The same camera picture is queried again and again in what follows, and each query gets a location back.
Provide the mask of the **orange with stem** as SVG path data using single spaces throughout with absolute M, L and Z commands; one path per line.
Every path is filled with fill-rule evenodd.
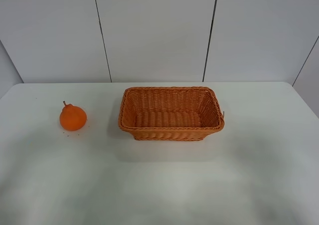
M 64 107 L 59 116 L 59 122 L 63 129 L 67 131 L 77 131 L 81 129 L 87 121 L 87 114 L 85 111 L 72 104 L 67 104 L 63 101 Z

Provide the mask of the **orange wicker basket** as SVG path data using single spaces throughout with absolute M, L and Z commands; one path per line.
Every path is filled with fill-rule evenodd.
M 208 87 L 131 87 L 124 92 L 118 125 L 135 140 L 201 141 L 225 122 Z

